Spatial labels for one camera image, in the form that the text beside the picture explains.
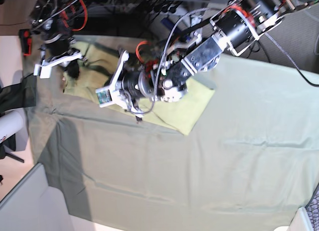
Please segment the robot arm with black motors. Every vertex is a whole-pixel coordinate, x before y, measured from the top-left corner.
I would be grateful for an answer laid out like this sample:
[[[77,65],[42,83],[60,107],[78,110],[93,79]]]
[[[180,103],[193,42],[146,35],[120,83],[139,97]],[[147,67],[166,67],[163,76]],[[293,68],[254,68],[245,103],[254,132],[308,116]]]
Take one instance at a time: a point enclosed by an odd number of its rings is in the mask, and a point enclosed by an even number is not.
[[[240,56],[262,36],[277,27],[288,13],[297,12],[319,0],[231,0],[207,20],[212,27],[208,38],[202,38],[200,24],[175,34],[174,25],[165,42],[148,63],[127,66],[129,53],[120,51],[115,72],[109,84],[96,90],[100,107],[117,105],[133,114],[138,121],[147,111],[139,100],[177,102],[186,93],[186,82],[199,72],[214,68],[220,55],[229,51]],[[31,29],[41,35],[40,62],[33,74],[41,79],[51,76],[53,67],[62,66],[72,77],[78,77],[78,61],[85,55],[73,48],[73,20],[78,10],[86,11],[83,0],[38,0],[30,14]]]

